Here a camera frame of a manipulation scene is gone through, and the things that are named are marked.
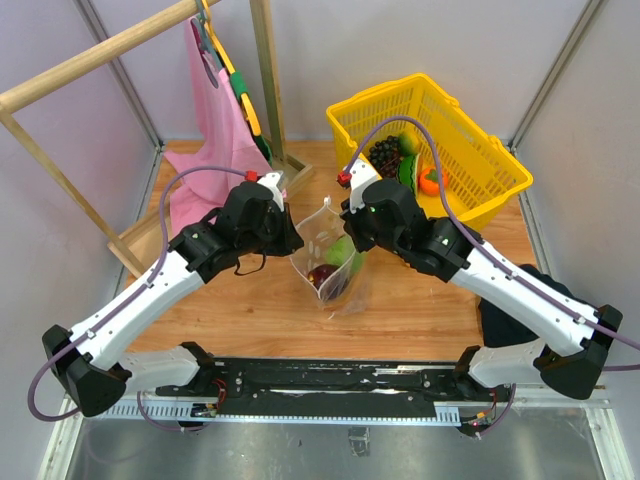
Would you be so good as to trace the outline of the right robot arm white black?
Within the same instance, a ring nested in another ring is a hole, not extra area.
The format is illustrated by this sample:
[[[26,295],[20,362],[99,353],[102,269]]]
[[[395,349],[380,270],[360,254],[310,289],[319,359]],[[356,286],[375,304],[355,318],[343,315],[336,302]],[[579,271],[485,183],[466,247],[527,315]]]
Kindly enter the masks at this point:
[[[463,287],[535,333],[532,341],[467,348],[453,375],[455,392],[474,400],[501,384],[541,382],[576,400],[588,399],[604,369],[622,313],[555,290],[514,265],[470,228],[448,217],[429,219],[411,191],[391,179],[350,178],[342,204],[356,248],[378,246],[417,272]]]

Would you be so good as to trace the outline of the green toy cabbage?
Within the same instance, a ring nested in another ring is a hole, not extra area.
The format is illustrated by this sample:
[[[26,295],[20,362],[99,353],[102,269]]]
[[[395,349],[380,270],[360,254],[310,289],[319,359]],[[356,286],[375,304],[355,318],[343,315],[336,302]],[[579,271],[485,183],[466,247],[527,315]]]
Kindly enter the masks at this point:
[[[328,264],[350,266],[350,273],[357,274],[364,265],[366,255],[358,252],[348,235],[337,239],[325,252],[324,260]]]

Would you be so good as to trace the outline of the clear polka dot zip bag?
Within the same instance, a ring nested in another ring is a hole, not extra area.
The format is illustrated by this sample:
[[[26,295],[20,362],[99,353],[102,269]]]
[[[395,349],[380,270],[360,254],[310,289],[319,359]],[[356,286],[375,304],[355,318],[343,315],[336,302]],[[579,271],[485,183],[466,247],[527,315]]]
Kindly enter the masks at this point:
[[[296,225],[304,246],[291,257],[291,265],[316,305],[330,316],[362,312],[369,303],[367,255],[359,252],[344,230],[329,196],[312,215]]]

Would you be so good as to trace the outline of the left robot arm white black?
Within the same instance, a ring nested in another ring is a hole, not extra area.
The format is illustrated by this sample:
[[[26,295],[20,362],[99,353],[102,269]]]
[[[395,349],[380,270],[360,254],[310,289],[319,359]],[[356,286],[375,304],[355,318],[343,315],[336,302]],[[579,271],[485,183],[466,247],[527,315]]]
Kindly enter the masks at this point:
[[[152,267],[93,317],[42,337],[50,370],[86,417],[123,396],[159,387],[192,395],[213,386],[215,363],[195,342],[130,354],[129,345],[174,304],[247,254],[285,257],[303,247],[285,203],[280,173],[234,187],[224,205],[183,228]]]

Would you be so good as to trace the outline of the dark brown toy chestnut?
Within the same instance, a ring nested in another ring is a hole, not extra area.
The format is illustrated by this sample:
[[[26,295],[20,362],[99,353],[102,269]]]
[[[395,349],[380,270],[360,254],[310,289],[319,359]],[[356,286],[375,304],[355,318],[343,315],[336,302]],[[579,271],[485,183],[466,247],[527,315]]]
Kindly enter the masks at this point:
[[[322,264],[318,265],[307,274],[307,280],[317,290],[338,270],[337,265]]]

